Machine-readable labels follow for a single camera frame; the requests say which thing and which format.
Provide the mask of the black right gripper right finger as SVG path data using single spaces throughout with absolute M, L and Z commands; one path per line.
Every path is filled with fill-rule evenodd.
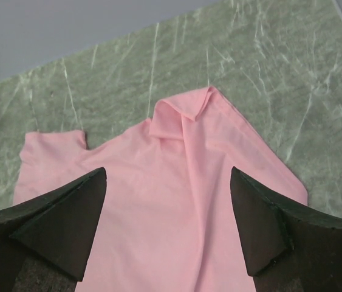
M 287 198 L 236 167 L 230 189 L 256 291 L 342 291 L 342 218 Z

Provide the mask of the pink t shirt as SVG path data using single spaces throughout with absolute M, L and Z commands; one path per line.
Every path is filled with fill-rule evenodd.
M 107 191 L 77 291 L 253 291 L 230 195 L 236 167 L 307 203 L 301 181 L 214 87 L 159 100 L 90 150 L 80 130 L 26 134 L 13 202 L 104 167 Z

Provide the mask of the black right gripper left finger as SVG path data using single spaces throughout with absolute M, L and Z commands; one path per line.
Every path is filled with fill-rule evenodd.
M 95 169 L 0 210 L 0 291 L 75 291 L 84 278 L 106 195 Z

